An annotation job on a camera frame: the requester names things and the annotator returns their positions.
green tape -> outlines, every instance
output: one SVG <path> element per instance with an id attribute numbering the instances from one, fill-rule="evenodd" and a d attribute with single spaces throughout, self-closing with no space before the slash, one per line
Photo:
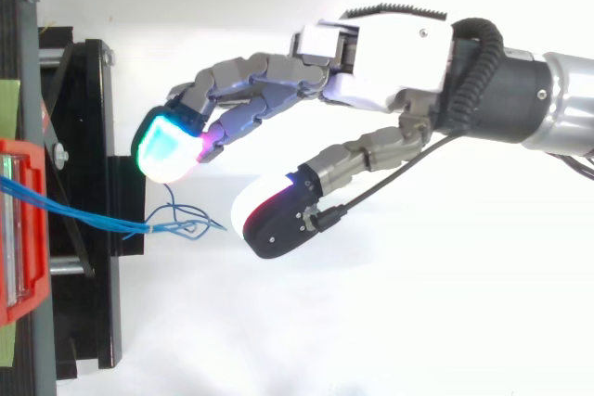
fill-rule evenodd
<path id="1" fill-rule="evenodd" d="M 0 138 L 17 135 L 20 81 L 0 80 Z M 15 359 L 17 324 L 0 326 L 0 366 L 12 366 Z"/>
<path id="2" fill-rule="evenodd" d="M 15 359 L 17 324 L 0 326 L 0 367 L 12 366 Z"/>
<path id="3" fill-rule="evenodd" d="M 0 80 L 0 137 L 14 139 L 17 135 L 20 81 Z"/>

robotic hand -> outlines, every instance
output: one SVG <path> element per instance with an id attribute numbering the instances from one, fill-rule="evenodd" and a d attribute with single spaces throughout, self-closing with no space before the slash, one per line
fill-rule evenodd
<path id="1" fill-rule="evenodd" d="M 255 54 L 215 64 L 150 111 L 133 142 L 138 166 L 169 183 L 262 120 L 319 97 L 400 113 L 398 126 L 330 146 L 285 177 L 263 178 L 237 198 L 233 224 L 274 258 L 335 225 L 356 204 L 460 137 L 522 143 L 563 156 L 594 155 L 594 61 L 503 47 L 488 20 L 453 25 L 412 6 L 347 11 L 305 26 L 288 56 Z M 216 106 L 233 107 L 205 125 Z M 446 138 L 423 150 L 433 132 Z M 317 203 L 363 171 L 408 163 L 362 196 L 325 211 Z"/>

screw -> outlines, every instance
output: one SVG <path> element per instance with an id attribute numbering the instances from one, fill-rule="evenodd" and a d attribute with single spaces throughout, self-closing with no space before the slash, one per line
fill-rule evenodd
<path id="1" fill-rule="evenodd" d="M 60 143 L 57 143 L 54 146 L 54 164 L 56 164 L 56 168 L 61 171 L 64 169 L 64 164 L 66 161 L 70 159 L 70 155 L 66 150 L 64 150 L 64 146 Z"/>
<path id="2" fill-rule="evenodd" d="M 115 53 L 113 52 L 113 50 L 105 50 L 103 52 L 103 62 L 108 67 L 115 66 Z"/>

led light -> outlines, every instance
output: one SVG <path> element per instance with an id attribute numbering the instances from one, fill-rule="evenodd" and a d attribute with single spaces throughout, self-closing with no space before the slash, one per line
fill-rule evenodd
<path id="1" fill-rule="evenodd" d="M 252 212 L 267 199 L 285 190 L 293 182 L 284 175 L 265 175 L 241 191 L 231 208 L 231 224 L 243 238 L 243 225 Z"/>
<path id="2" fill-rule="evenodd" d="M 187 134 L 164 116 L 153 120 L 138 145 L 136 163 L 155 183 L 171 183 L 197 162 L 202 140 Z"/>

cable connector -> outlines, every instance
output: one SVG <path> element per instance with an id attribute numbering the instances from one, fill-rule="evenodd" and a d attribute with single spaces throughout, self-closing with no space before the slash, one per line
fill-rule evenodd
<path id="1" fill-rule="evenodd" d="M 319 212 L 316 215 L 312 215 L 312 224 L 318 232 L 324 232 L 339 222 L 341 218 L 347 214 L 347 212 L 348 210 L 343 204 L 340 206 L 333 206 L 326 209 L 325 211 Z"/>

